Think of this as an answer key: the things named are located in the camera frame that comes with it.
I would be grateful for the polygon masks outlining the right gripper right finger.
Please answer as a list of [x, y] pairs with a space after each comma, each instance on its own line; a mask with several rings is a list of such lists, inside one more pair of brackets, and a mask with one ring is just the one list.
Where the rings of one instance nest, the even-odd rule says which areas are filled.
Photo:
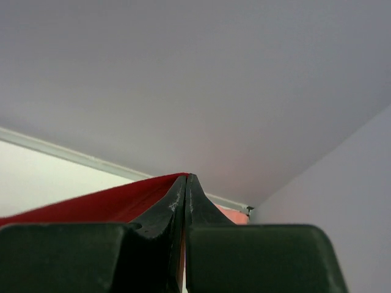
[[237, 225], [205, 195], [199, 179], [185, 193], [189, 292], [347, 292], [332, 242], [317, 226]]

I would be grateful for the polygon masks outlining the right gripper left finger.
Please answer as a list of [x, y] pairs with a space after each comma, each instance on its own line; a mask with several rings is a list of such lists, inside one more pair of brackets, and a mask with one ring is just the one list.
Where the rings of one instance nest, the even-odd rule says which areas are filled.
[[181, 292], [186, 181], [127, 223], [1, 226], [1, 291]]

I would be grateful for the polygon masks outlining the red t shirt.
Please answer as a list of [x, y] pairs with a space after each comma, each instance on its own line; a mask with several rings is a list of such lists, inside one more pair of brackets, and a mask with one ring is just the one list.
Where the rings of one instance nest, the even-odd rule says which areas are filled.
[[176, 173], [136, 181], [92, 194], [49, 204], [1, 218], [1, 226], [17, 223], [127, 223], [161, 200], [177, 178]]

